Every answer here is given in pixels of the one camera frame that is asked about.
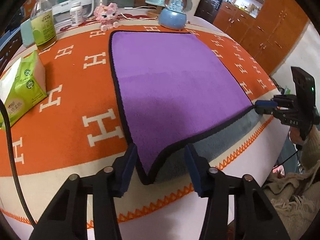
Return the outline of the right hand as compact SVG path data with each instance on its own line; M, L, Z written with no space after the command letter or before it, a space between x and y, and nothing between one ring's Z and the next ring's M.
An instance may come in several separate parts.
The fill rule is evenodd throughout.
M312 131L305 137L305 139L302 138L300 135L300 129L295 128L295 127L290 127L289 129L289 139L293 144L297 145L305 145L308 140L311 138Z

